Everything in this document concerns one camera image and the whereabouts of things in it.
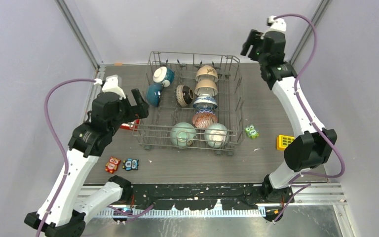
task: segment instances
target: light purple wall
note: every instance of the light purple wall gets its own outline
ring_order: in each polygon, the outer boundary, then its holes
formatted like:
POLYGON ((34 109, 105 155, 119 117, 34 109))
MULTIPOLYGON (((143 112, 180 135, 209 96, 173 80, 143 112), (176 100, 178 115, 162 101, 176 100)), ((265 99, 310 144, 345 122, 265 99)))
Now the light purple wall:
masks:
MULTIPOLYGON (((379 1, 332 1, 317 30, 316 56, 301 85, 320 120, 338 134, 346 163, 339 181, 359 236, 379 236, 379 1)), ((325 167, 338 173, 335 155, 325 167)))
MULTIPOLYGON (((147 63, 151 51, 240 55, 251 29, 288 12, 311 17, 318 0, 67 0, 105 64, 147 63)), ((307 23, 287 20, 291 58, 307 23)), ((252 62, 247 57, 241 61, 252 62)))
MULTIPOLYGON (((0 0, 0 237, 34 236, 24 224, 62 167, 43 115, 47 91, 94 70, 53 0, 0 0)), ((67 144, 83 115, 90 85, 54 93, 50 114, 67 144)))

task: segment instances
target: yellow object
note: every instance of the yellow object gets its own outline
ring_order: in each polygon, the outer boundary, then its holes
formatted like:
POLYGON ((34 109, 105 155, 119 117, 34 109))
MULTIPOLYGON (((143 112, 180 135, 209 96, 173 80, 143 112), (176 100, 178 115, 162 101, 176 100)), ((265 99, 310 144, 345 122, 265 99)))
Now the yellow object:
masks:
POLYGON ((295 137, 279 135, 277 137, 277 150, 283 151, 294 141, 295 137))

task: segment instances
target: orange owl toy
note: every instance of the orange owl toy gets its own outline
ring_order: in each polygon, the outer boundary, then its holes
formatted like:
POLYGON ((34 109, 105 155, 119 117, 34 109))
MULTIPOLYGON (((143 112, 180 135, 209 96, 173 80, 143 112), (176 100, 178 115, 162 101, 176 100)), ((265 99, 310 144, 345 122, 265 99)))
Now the orange owl toy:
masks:
POLYGON ((118 164, 121 163, 120 159, 117 159, 115 157, 110 157, 110 160, 105 165, 105 171, 113 174, 118 170, 118 164))

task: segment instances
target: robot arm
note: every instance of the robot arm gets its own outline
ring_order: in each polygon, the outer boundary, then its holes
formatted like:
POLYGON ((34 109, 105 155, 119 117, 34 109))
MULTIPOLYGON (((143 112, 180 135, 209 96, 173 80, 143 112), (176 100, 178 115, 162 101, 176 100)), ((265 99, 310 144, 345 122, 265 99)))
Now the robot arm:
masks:
MULTIPOLYGON (((48 237, 80 236, 85 225, 107 205, 128 200, 131 183, 118 176, 111 177, 97 192, 83 200, 76 200, 90 170, 122 123, 143 119, 149 115, 149 106, 137 89, 132 90, 137 105, 131 106, 118 86, 118 76, 108 77, 102 92, 92 102, 88 120, 75 128, 67 151, 69 173, 41 231, 48 237)), ((48 198, 37 212, 27 214, 24 222, 37 229, 50 200, 56 194, 64 173, 60 172, 48 198)))
POLYGON ((332 143, 337 135, 333 129, 327 130, 316 117, 307 102, 300 86, 295 91, 294 83, 297 73, 293 65, 284 61, 285 21, 281 18, 268 18, 270 26, 264 33, 251 30, 248 39, 243 44, 241 55, 258 61, 261 66, 261 77, 280 100, 293 127, 295 140, 284 151, 284 162, 271 174, 264 178, 261 193, 265 200, 280 201, 288 194, 288 186, 297 174, 316 168, 328 161, 332 149, 311 125, 296 94, 300 96, 304 106, 309 111, 313 122, 321 128, 332 143))

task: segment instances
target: wire dish rack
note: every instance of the wire dish rack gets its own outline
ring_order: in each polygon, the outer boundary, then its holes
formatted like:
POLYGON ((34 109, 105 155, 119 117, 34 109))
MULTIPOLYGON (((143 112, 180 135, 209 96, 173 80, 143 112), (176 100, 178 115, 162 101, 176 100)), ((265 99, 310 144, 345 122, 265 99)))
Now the wire dish rack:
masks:
POLYGON ((240 60, 230 55, 152 52, 143 79, 141 91, 145 98, 148 86, 153 84, 153 73, 157 68, 166 66, 175 72, 175 77, 169 87, 165 87, 160 96, 158 107, 150 106, 149 117, 140 120, 139 126, 134 128, 133 135, 145 150, 155 147, 175 149, 205 149, 214 150, 215 155, 225 153, 233 155, 234 148, 243 139, 243 111, 244 102, 242 77, 239 69, 240 60), (213 148, 207 144, 204 138, 206 129, 196 129, 192 145, 186 147, 175 146, 171 142, 171 130, 179 122, 192 124, 192 117, 197 112, 192 103, 187 107, 180 107, 175 95, 178 85, 183 84, 194 90, 196 85, 195 75, 201 66, 210 65, 216 68, 219 80, 216 83, 218 94, 214 97, 218 108, 214 110, 218 123, 226 128, 226 140, 224 145, 213 148))

